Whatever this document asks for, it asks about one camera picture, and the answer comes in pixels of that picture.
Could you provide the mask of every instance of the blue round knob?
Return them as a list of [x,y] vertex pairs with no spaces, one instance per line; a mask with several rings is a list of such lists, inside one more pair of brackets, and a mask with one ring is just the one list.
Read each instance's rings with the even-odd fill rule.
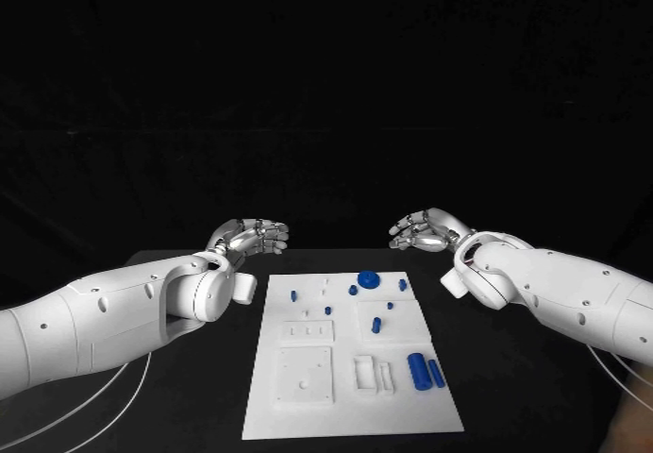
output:
[[357,284],[367,290],[376,288],[380,283],[377,273],[373,271],[361,271],[357,274]]

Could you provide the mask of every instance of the white platform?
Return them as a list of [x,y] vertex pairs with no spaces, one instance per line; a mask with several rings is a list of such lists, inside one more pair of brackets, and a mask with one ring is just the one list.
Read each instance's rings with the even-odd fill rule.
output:
[[[243,440],[464,430],[448,386],[438,389],[434,385],[421,392],[412,383],[406,359],[410,353],[421,352],[426,360],[436,360],[445,381],[447,364],[439,362],[429,342],[408,276],[403,272],[377,274],[379,287],[359,287],[357,295],[349,294],[357,274],[269,276]],[[403,292],[400,278],[408,283]],[[292,290],[297,302],[289,298]],[[387,302],[395,304],[390,310]],[[330,315],[324,307],[331,308]],[[374,316],[382,320],[379,334],[372,333]],[[331,321],[330,329],[324,329],[328,323],[310,324],[311,321]],[[288,328],[302,325],[287,322],[308,323],[323,330],[311,328],[305,333],[295,329],[292,336],[298,332],[301,337],[294,343]],[[321,338],[305,338],[312,333]],[[279,353],[295,347],[295,359],[288,362]],[[324,362],[328,355],[330,393]],[[354,356],[373,356],[377,392],[372,395],[356,391]],[[383,362],[389,364],[392,392],[382,391],[377,364]],[[288,364],[294,367],[289,371],[284,366]]]

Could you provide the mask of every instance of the black table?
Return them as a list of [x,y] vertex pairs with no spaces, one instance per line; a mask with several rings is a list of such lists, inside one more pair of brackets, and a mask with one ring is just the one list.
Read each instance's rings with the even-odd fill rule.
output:
[[[128,265],[190,254],[141,251]],[[410,249],[295,250],[248,258],[258,287],[250,306],[230,304],[214,324],[152,354],[138,397],[80,452],[501,451],[595,452],[618,388],[586,347],[540,326],[524,307],[487,309],[439,283],[449,253]],[[240,441],[268,275],[405,271],[465,432]],[[62,452],[112,419],[139,381],[138,359],[90,405],[11,451]],[[0,444],[40,428],[95,393],[116,370],[41,385],[11,398]]]

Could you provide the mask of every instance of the tabletop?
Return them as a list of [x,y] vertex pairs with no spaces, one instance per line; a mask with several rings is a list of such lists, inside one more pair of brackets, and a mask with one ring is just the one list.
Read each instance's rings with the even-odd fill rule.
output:
[[[144,250],[125,265],[196,250]],[[451,256],[409,249],[288,249],[249,257],[239,272],[255,275],[250,306],[229,304],[222,318],[152,353],[144,385],[111,429],[85,452],[595,452],[620,392],[586,347],[540,326],[527,309],[485,308],[455,299],[439,283]],[[464,432],[242,441],[268,276],[403,271],[447,375]],[[63,452],[106,425],[139,381],[134,361],[98,399],[17,451]],[[99,390],[116,369],[43,384],[0,406],[0,445],[39,429]]]

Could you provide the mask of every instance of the white robotic arm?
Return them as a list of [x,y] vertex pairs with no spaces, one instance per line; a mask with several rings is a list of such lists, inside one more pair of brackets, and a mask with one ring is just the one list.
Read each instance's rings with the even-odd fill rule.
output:
[[454,252],[441,281],[455,297],[470,292],[494,310],[521,304],[572,339],[653,366],[651,283],[507,234],[477,233],[441,210],[408,215],[390,234],[393,248]]
[[216,321],[232,300],[249,304],[255,278],[233,262],[279,253],[287,231],[269,221],[229,221],[204,252],[93,274],[1,310],[0,399],[122,365]]

